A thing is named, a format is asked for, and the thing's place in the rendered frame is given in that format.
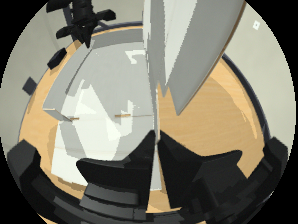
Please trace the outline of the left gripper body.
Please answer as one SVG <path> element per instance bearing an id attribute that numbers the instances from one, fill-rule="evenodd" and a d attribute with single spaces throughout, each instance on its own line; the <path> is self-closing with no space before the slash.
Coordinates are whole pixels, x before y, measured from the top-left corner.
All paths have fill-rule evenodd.
<path id="1" fill-rule="evenodd" d="M 60 30 L 58 30 L 56 33 L 56 38 L 58 39 L 60 36 L 66 37 L 66 36 L 70 35 L 71 32 L 81 29 L 83 26 L 86 26 L 89 24 L 97 24 L 97 21 L 100 21 L 102 18 L 106 18 L 105 21 L 111 21 L 111 20 L 116 19 L 115 12 L 113 12 L 110 9 L 97 12 L 96 16 L 92 17 L 92 8 L 93 8 L 92 2 L 88 1 L 88 0 L 81 1 L 81 2 L 78 2 L 75 5 L 73 5 L 72 9 L 70 9 L 70 12 L 73 13 L 73 20 L 71 21 L 72 26 L 65 26 L 65 27 L 61 28 Z M 80 21 L 78 21 L 78 20 L 80 20 Z M 68 32 L 70 32 L 70 33 L 68 33 Z M 65 34 L 64 36 L 63 36 L 63 33 Z M 62 38 L 62 37 L 60 37 L 60 38 Z"/>

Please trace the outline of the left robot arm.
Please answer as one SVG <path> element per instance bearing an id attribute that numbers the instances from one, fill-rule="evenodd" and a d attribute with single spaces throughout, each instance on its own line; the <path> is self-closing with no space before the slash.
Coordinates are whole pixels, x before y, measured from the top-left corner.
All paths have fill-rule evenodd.
<path id="1" fill-rule="evenodd" d="M 49 12 L 52 12 L 55 10 L 66 8 L 69 4 L 72 4 L 72 7 L 73 7 L 73 5 L 75 5 L 76 3 L 81 2 L 81 1 L 87 1 L 87 0 L 49 0 L 46 5 L 46 12 L 49 13 Z M 93 12 L 93 8 L 92 8 L 92 14 L 93 13 L 94 12 Z M 92 15 L 92 17 L 96 16 L 96 13 L 94 13 L 94 14 Z"/>

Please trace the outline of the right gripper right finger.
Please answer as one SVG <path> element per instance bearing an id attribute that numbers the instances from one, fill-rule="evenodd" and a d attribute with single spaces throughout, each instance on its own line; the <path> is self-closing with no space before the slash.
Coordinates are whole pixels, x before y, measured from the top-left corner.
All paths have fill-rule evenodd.
<path id="1" fill-rule="evenodd" d="M 216 155 L 200 156 L 162 130 L 160 130 L 157 150 L 170 209 L 181 207 L 183 199 L 202 176 L 233 164 L 237 165 L 243 154 L 241 150 L 233 150 Z"/>

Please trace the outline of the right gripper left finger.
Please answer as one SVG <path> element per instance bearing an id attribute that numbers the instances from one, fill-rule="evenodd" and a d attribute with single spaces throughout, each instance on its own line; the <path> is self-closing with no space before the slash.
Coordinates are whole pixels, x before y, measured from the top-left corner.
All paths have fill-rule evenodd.
<path id="1" fill-rule="evenodd" d="M 81 158 L 76 162 L 76 167 L 87 183 L 94 182 L 106 186 L 139 190 L 141 203 L 146 205 L 147 211 L 155 137 L 155 131 L 150 130 L 141 143 L 123 160 Z"/>

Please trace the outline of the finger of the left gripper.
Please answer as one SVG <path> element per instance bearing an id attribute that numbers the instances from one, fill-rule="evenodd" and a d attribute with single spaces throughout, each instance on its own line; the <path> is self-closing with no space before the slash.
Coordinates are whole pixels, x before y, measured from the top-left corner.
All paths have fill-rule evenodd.
<path id="1" fill-rule="evenodd" d="M 71 34 L 73 34 L 80 41 L 81 44 L 83 44 L 85 42 L 83 33 L 82 33 L 82 29 L 75 30 L 75 31 L 71 32 L 70 35 Z"/>
<path id="2" fill-rule="evenodd" d="M 93 30 L 97 26 L 98 26 L 98 24 L 90 24 L 90 25 L 82 27 L 82 33 L 83 33 L 84 41 L 85 41 L 87 48 L 90 47 L 90 41 L 91 41 L 91 36 L 92 36 Z M 89 31 L 89 33 L 88 33 L 88 31 Z"/>

